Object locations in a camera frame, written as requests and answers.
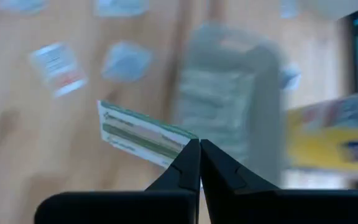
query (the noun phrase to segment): paper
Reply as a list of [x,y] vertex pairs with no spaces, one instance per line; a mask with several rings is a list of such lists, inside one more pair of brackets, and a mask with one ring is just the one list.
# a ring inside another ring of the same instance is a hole
[[122,82],[133,82],[145,75],[152,53],[131,42],[113,45],[102,71],[103,77]]
[[168,167],[190,139],[198,138],[176,126],[99,101],[103,141],[135,156]]
[[47,0],[2,0],[1,7],[12,12],[35,14],[46,7]]
[[148,0],[96,0],[98,16],[138,16],[149,9]]
[[31,61],[40,70],[44,82],[56,97],[76,90],[87,82],[85,74],[78,68],[73,52],[62,43],[33,52]]

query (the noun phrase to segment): wooden table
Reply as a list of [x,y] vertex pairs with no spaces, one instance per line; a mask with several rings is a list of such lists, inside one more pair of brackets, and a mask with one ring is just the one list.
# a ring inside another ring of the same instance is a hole
[[[90,0],[50,0],[34,16],[0,11],[0,223],[32,223],[36,206],[61,191],[140,190],[156,179],[162,168],[101,141],[96,100],[169,121],[183,44],[205,19],[256,30],[288,52],[303,72],[289,106],[344,94],[335,87],[345,77],[336,24],[310,15],[283,21],[279,0],[222,2],[150,0],[145,15],[114,19],[95,17]],[[101,77],[107,49],[120,40],[154,53],[138,82]],[[54,42],[67,43],[89,77],[59,98],[29,63],[31,52]],[[204,199],[200,222],[209,222]]]

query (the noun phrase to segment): card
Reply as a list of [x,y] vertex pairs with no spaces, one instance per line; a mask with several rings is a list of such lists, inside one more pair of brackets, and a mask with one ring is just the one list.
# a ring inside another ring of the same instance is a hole
[[2,0],[1,7],[12,12],[35,14],[44,9],[47,0]]
[[31,54],[31,61],[56,97],[76,90],[87,82],[85,74],[78,68],[74,53],[63,43],[36,50]]
[[149,10],[148,0],[96,0],[98,16],[138,16]]
[[113,45],[106,57],[103,77],[122,82],[133,82],[143,77],[152,60],[152,53],[131,42]]
[[98,102],[103,141],[135,156],[168,167],[194,134],[149,116]]

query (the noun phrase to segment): black object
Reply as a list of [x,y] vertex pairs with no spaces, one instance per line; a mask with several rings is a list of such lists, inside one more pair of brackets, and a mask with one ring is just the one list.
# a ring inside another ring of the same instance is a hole
[[345,18],[347,28],[349,30],[349,50],[351,51],[349,64],[352,65],[349,69],[351,70],[350,86],[351,93],[358,93],[358,11],[348,15]]
[[193,139],[145,191],[54,195],[35,223],[198,223],[200,176],[211,223],[358,222],[357,190],[282,190]]

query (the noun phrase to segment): white label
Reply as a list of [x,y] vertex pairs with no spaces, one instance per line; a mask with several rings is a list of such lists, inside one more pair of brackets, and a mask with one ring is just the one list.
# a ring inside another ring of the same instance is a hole
[[2,0],[1,7],[12,12],[35,14],[46,7],[46,0]]
[[148,9],[148,0],[96,0],[98,16],[137,16]]
[[33,52],[31,59],[55,96],[76,90],[87,81],[85,74],[77,66],[73,52],[61,43]]
[[106,57],[103,77],[132,82],[143,77],[152,59],[152,53],[129,42],[113,45]]

